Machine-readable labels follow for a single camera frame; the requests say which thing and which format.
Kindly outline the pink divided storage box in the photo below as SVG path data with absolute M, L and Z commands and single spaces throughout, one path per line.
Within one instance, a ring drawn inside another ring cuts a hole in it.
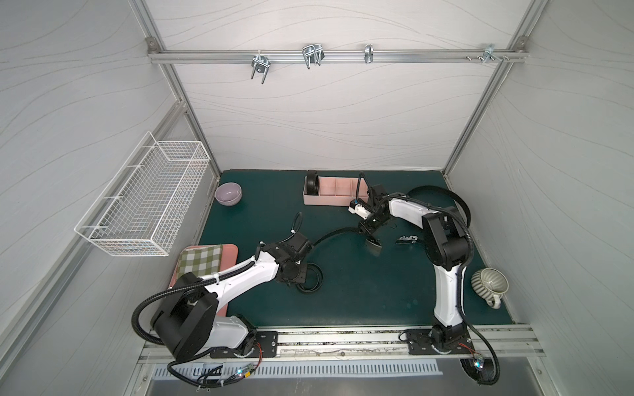
M 305 186 L 303 203 L 307 206 L 341 206 L 347 207 L 354 199 L 358 178 L 320 177 L 320 194 L 307 196 Z

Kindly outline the long black belt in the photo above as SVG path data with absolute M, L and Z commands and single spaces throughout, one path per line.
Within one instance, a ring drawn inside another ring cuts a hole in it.
M 315 170 L 308 170 L 305 176 L 305 194 L 318 196 L 320 194 L 320 177 Z

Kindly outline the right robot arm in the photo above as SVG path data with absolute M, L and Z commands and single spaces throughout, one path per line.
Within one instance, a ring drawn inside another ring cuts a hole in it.
M 436 281 L 434 325 L 429 338 L 440 353 L 447 353 L 467 335 L 463 277 L 474 256 L 467 221 L 453 206 L 434 206 L 407 194 L 388 194 L 381 185 L 370 186 L 368 199 L 363 200 L 360 190 L 364 181 L 365 174 L 360 173 L 348 211 L 362 218 L 358 228 L 370 244 L 381 246 L 374 234 L 391 218 L 403 219 L 423 231 L 422 242 L 434 265 Z

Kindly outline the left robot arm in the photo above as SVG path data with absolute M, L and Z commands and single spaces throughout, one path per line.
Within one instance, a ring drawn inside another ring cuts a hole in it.
M 308 272 L 305 258 L 314 244 L 298 231 L 276 243 L 260 243 L 247 260 L 228 270 L 197 277 L 187 272 L 172 288 L 143 300 L 133 310 L 131 327 L 147 343 L 166 347 L 173 359 L 193 359 L 204 347 L 240 350 L 254 344 L 253 326 L 218 312 L 253 288 L 277 281 L 302 285 Z

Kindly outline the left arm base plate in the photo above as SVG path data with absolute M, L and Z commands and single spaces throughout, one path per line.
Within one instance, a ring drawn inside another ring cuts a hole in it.
M 270 358 L 277 356 L 278 332 L 251 331 L 237 348 L 216 347 L 211 358 Z

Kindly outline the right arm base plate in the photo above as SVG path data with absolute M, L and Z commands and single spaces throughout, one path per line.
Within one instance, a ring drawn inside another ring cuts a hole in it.
M 434 325 L 432 328 L 411 328 L 401 333 L 410 355 L 471 354 L 473 345 L 463 327 Z

